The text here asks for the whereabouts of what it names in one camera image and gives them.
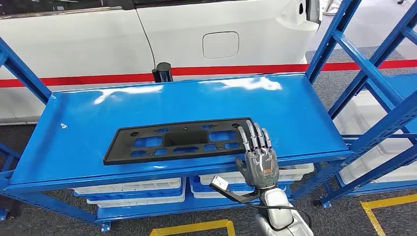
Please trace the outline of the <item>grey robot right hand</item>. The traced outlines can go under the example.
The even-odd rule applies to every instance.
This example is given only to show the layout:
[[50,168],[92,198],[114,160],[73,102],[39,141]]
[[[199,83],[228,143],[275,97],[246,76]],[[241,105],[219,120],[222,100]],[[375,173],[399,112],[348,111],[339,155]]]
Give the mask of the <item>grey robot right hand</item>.
[[236,158],[236,166],[245,182],[257,189],[276,187],[279,178],[277,155],[272,148],[268,131],[261,128],[258,123],[246,120],[249,137],[243,127],[238,131],[242,137],[245,149],[244,162]]

